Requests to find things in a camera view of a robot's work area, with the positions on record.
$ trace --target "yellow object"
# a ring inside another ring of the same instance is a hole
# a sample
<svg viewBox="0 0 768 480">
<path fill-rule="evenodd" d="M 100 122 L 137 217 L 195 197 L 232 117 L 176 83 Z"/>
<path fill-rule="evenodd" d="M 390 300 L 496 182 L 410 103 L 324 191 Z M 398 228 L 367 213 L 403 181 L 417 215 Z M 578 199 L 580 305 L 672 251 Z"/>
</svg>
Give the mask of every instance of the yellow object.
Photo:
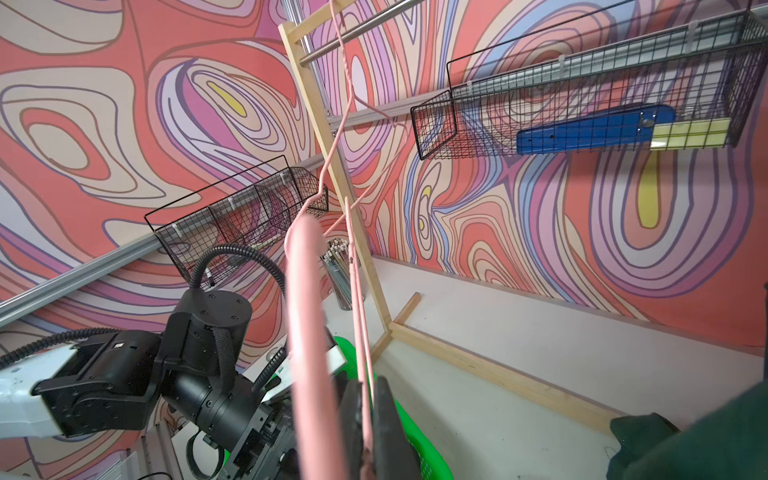
<svg viewBox="0 0 768 480">
<path fill-rule="evenodd" d="M 237 101 L 237 99 L 233 97 L 232 94 L 230 94 L 230 92 L 214 84 L 212 81 L 209 81 L 206 84 L 210 87 L 211 90 L 215 91 L 221 97 L 221 99 L 224 100 L 227 103 L 227 105 L 229 105 L 230 108 L 232 108 L 232 110 L 234 110 L 238 115 L 240 115 L 241 117 L 246 116 L 245 107 L 243 106 L 243 104 Z"/>
<path fill-rule="evenodd" d="M 659 223 L 659 154 L 650 153 L 637 189 L 637 215 L 643 228 Z"/>
<path fill-rule="evenodd" d="M 724 147 L 730 118 L 713 120 L 676 121 L 658 124 L 650 140 L 651 150 L 673 148 Z"/>
</svg>

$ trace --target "green fabric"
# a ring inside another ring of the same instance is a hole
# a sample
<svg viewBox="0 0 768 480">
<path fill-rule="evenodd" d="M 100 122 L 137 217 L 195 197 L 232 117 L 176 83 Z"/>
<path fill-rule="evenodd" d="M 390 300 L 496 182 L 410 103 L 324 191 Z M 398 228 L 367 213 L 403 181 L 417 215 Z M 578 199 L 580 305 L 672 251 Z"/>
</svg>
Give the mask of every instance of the green fabric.
<svg viewBox="0 0 768 480">
<path fill-rule="evenodd" d="M 607 480 L 622 480 L 630 464 L 678 430 L 661 415 L 651 413 L 613 419 L 611 431 L 621 444 L 621 450 L 608 464 Z"/>
<path fill-rule="evenodd" d="M 685 432 L 665 435 L 657 419 L 647 417 L 617 419 L 618 433 L 611 423 L 622 445 L 616 456 L 627 453 L 611 460 L 610 480 L 768 478 L 768 382 Z"/>
</svg>

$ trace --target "pink foam tube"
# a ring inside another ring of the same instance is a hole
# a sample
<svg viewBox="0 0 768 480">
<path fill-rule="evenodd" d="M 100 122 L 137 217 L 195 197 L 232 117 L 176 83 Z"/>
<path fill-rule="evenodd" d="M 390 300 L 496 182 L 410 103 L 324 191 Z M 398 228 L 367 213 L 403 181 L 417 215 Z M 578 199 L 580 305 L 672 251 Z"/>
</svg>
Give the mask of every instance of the pink foam tube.
<svg viewBox="0 0 768 480">
<path fill-rule="evenodd" d="M 293 411 L 296 418 L 296 439 L 300 455 L 302 478 L 308 480 L 346 480 L 348 478 L 344 462 L 344 453 L 339 430 L 339 414 L 336 409 L 336 397 L 327 372 L 325 333 L 323 332 L 322 299 L 319 291 L 319 271 L 316 268 L 318 256 L 323 251 L 323 233 L 317 220 L 305 214 L 307 207 L 323 195 L 323 185 L 331 158 L 336 153 L 339 140 L 352 110 L 355 99 L 368 108 L 389 118 L 384 112 L 374 108 L 355 94 L 352 73 L 347 61 L 346 46 L 341 40 L 341 29 L 336 18 L 333 0 L 329 2 L 331 19 L 339 38 L 341 59 L 346 79 L 347 102 L 344 107 L 339 134 L 336 135 L 323 167 L 320 169 L 317 193 L 306 200 L 296 216 L 296 220 L 286 232 L 285 252 L 288 263 L 287 309 L 288 333 L 290 342 L 289 361 L 294 372 L 292 387 Z M 376 180 L 363 192 L 352 205 L 344 199 L 343 215 L 329 228 L 331 231 L 344 218 L 349 218 L 351 209 L 357 206 L 364 196 L 378 184 L 389 170 L 387 167 Z M 373 370 L 368 342 L 368 326 L 362 304 L 362 289 L 357 271 L 357 252 L 351 222 L 346 225 L 349 236 L 350 284 L 353 305 L 353 323 L 357 345 L 357 368 L 360 372 L 363 398 L 362 433 L 363 445 L 372 452 L 373 433 L 370 403 L 373 396 Z"/>
<path fill-rule="evenodd" d="M 326 335 L 317 259 L 323 231 L 317 220 L 293 222 L 286 275 L 291 390 L 301 475 L 306 480 L 346 480 L 336 395 L 328 375 Z"/>
</svg>

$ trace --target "metal rod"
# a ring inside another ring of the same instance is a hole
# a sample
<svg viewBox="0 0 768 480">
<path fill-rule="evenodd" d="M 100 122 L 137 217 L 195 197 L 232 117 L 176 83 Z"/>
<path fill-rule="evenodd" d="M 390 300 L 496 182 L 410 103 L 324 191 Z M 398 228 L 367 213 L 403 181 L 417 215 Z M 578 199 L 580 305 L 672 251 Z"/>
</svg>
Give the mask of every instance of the metal rod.
<svg viewBox="0 0 768 480">
<path fill-rule="evenodd" d="M 396 15 L 403 13 L 405 10 L 408 10 L 411 7 L 417 6 L 419 3 L 423 1 L 424 0 L 401 0 L 400 2 L 392 4 L 389 7 L 377 13 L 376 15 L 372 16 L 371 18 L 368 18 L 363 23 L 355 25 L 354 27 L 345 31 L 341 35 L 341 38 L 342 40 L 344 40 L 344 42 L 354 40 L 355 38 L 358 38 L 360 35 L 366 33 L 368 30 L 378 27 L 379 25 L 391 19 L 392 17 L 395 17 Z M 339 39 L 335 38 L 332 41 L 329 41 L 328 43 L 323 45 L 322 47 L 318 48 L 317 50 L 313 51 L 312 53 L 308 54 L 307 56 L 303 57 L 301 60 L 299 60 L 299 65 L 301 65 L 302 67 L 306 67 L 306 65 L 309 64 L 311 61 L 317 60 L 318 58 L 324 56 L 325 54 L 328 54 L 336 50 L 338 47 L 339 47 Z"/>
</svg>

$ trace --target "wooden drying rack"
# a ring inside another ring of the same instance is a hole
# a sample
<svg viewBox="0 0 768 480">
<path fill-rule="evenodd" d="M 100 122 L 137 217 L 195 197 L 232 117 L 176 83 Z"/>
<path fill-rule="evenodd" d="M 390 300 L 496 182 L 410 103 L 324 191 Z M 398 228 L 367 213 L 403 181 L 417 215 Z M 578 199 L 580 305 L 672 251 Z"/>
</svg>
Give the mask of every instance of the wooden drying rack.
<svg viewBox="0 0 768 480">
<path fill-rule="evenodd" d="M 341 12 L 344 8 L 353 4 L 356 0 L 335 0 L 336 11 Z M 363 32 L 380 25 L 388 18 L 399 14 L 401 11 L 417 5 L 421 0 L 402 0 L 390 5 L 386 10 L 380 12 L 367 20 L 367 28 L 355 27 L 359 32 L 356 35 L 350 35 L 347 38 L 345 32 L 345 41 L 361 35 Z M 299 93 L 304 101 L 307 112 L 315 131 L 315 136 L 323 152 L 323 157 L 328 158 L 331 145 L 333 144 L 333 133 L 330 124 L 326 118 L 326 109 L 323 105 L 322 95 L 316 77 L 308 65 L 309 59 L 316 59 L 320 51 L 333 50 L 333 46 L 324 45 L 311 55 L 308 55 L 300 42 L 305 35 L 311 34 L 316 28 L 327 22 L 331 18 L 330 7 L 325 4 L 312 13 L 306 20 L 298 25 L 293 22 L 286 22 L 279 26 L 280 37 L 283 39 L 283 45 L 286 54 L 293 69 L 293 76 L 296 78 L 296 84 L 299 86 Z M 329 175 L 336 188 L 336 194 L 339 199 L 348 197 L 350 202 L 356 199 L 353 186 L 345 171 L 345 167 L 338 153 L 334 153 L 329 165 Z M 372 359 L 375 362 L 384 349 L 389 345 L 392 339 L 408 343 L 425 353 L 440 358 L 454 366 L 467 372 L 477 375 L 491 383 L 502 388 L 510 390 L 527 400 L 547 407 L 561 415 L 581 422 L 583 425 L 611 434 L 609 425 L 612 419 L 621 416 L 619 412 L 611 410 L 605 406 L 598 405 L 595 402 L 577 396 L 574 393 L 564 391 L 556 386 L 543 383 L 537 379 L 526 376 L 506 366 L 491 362 L 473 353 L 443 342 L 440 339 L 426 335 L 418 330 L 408 327 L 405 323 L 411 312 L 416 308 L 421 299 L 419 293 L 414 293 L 407 304 L 402 308 L 398 316 L 392 321 L 389 314 L 389 308 L 384 298 L 384 292 L 379 282 L 379 276 L 376 273 L 376 266 L 373 264 L 371 251 L 368 245 L 368 235 L 365 225 L 357 209 L 352 210 L 352 218 L 347 221 L 352 222 L 352 231 L 357 245 L 358 258 L 360 266 L 368 280 L 370 294 L 379 313 L 379 318 L 384 325 L 384 336 L 371 348 Z"/>
</svg>

